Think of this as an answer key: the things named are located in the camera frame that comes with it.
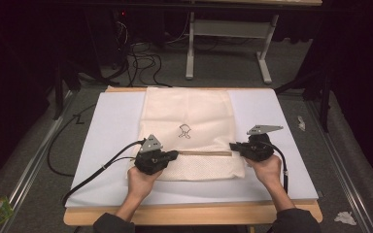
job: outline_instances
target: gray floor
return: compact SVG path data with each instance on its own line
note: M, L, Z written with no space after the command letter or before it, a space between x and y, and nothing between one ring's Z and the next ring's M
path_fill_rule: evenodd
M184 42L166 46L165 49L149 48L141 45L135 48L137 54L156 53L161 56L162 69L156 76L160 83L173 86L224 86L224 87L271 87L275 88L291 81L302 63L310 43L290 44L288 41L272 43L267 55L267 64L273 83L265 85L254 58L254 48L260 48L260 41L222 39L223 43L213 50L211 41L198 41L195 54L195 72L192 81L185 80L186 50ZM139 66L148 65L148 60L140 60ZM135 84L154 84L153 72L157 66L142 73ZM113 71L104 69L105 74ZM126 74L119 77L122 85L128 84ZM104 85L83 83L83 89L74 93L70 108L62 123L95 104ZM299 93L291 90L279 96L279 100L288 125L301 152L311 179L322 197L319 204L322 209L322 232L373 232L373 170L366 162L354 136L345 122L336 99L331 95L328 115L329 134L322 133L317 125L315 102L305 102ZM46 139L56 121L53 121L55 105L51 104L47 112L24 136L0 172L0 196L11 194L17 182L24 174L30 161L35 161L40 145ZM84 145L85 135L90 126L93 108L84 112L81 121L84 124L71 123L59 135L51 150L53 167L59 171L73 174ZM306 122L306 131L298 128L298 116ZM17 214L0 232L74 232L75 227L63 223L64 209L60 199L69 190L72 178L61 177L49 169L45 159L38 162L36 177L32 176L30 186L24 187L24 196L19 196L16 205ZM358 225L349 225L334 221L340 212L352 212ZM266 232L268 225L259 225L256 232ZM199 228L184 227L175 232L242 232L242 227ZM83 227L79 232L91 232Z

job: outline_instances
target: beige fabric bag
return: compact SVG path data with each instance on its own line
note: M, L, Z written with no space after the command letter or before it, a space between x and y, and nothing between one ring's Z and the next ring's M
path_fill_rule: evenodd
M235 120L225 90L147 88L139 139L150 134L163 145L162 151L180 152L160 180L207 181L245 176L244 160L229 148L229 143L235 142Z

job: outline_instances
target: human hand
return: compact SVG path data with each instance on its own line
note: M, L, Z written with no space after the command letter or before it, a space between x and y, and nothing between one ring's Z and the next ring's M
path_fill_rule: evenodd
M136 198L140 201L144 200L153 190L153 184L156 179L162 174L159 171L152 175L147 175L137 167L132 167L128 170L128 196Z
M272 155L266 160L255 162L249 158L245 160L254 168L256 177L262 182L265 186L270 184L281 184L280 175L281 175L281 159Z

